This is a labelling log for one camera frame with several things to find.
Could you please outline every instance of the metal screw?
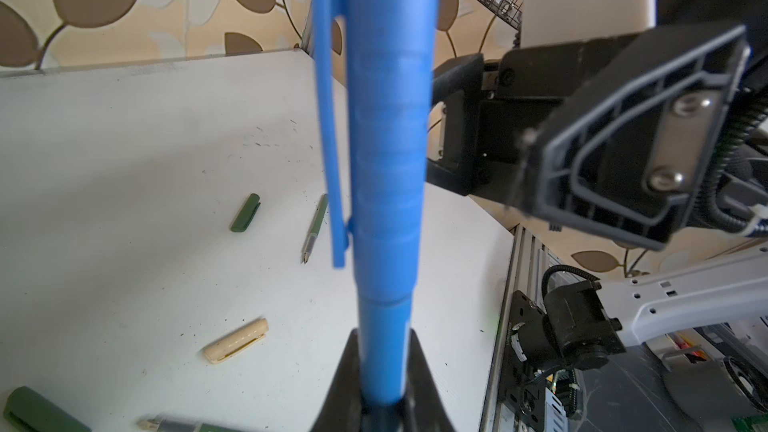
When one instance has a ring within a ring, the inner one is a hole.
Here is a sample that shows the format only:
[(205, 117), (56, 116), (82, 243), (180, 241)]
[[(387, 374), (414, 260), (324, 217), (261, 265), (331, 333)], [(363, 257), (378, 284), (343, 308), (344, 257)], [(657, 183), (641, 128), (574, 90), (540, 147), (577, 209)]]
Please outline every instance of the metal screw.
[(499, 77), (499, 81), (504, 87), (509, 87), (514, 81), (514, 71), (512, 69), (505, 69)]
[(657, 192), (671, 192), (677, 190), (685, 177), (683, 174), (671, 167), (662, 167), (650, 174), (648, 186)]
[(692, 117), (712, 105), (712, 99), (701, 92), (689, 92), (672, 103), (672, 112), (680, 117)]

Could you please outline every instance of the blue pen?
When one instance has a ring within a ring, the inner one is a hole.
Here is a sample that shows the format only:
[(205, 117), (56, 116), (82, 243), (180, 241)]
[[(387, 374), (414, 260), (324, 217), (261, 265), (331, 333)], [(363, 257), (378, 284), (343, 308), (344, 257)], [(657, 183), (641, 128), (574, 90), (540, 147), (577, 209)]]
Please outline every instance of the blue pen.
[[(360, 387), (369, 405), (402, 398), (426, 178), (438, 0), (312, 0), (317, 98), (333, 264), (352, 235)], [(331, 78), (331, 20), (346, 18), (352, 217), (344, 225)]]

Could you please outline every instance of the white tabletop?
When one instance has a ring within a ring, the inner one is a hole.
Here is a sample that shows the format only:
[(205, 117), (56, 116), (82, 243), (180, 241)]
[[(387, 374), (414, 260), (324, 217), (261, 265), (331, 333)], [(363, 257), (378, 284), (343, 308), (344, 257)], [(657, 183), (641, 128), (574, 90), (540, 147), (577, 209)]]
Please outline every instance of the white tabletop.
[[(356, 326), (327, 226), (300, 263), (325, 189), (316, 114), (303, 52), (1, 79), (0, 406), (27, 385), (96, 431), (308, 430)], [(470, 198), (426, 186), (412, 325), (459, 431), (478, 428), (511, 250)], [(258, 317), (263, 341), (202, 358)]]

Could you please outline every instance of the pen clip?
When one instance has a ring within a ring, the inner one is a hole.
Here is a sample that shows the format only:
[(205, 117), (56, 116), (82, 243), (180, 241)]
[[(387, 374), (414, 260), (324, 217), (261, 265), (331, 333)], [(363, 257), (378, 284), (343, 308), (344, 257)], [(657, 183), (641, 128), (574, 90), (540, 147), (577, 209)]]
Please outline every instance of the pen clip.
[(331, 20), (340, 12), (342, 0), (312, 0), (312, 34), (317, 81), (317, 105), (320, 111), (322, 160), (326, 168), (326, 187), (333, 249), (333, 266), (344, 267), (344, 253), (350, 238), (344, 225), (336, 145), (336, 121), (333, 115), (333, 78), (331, 63)]

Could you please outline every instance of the black mount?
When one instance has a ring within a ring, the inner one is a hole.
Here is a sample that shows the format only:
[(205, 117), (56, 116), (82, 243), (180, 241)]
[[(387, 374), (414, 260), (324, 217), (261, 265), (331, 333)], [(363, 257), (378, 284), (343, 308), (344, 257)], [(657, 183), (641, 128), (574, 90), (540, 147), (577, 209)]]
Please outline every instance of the black mount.
[(426, 357), (411, 330), (406, 395), (390, 408), (370, 408), (360, 395), (357, 329), (350, 333), (328, 396), (311, 432), (454, 432)]

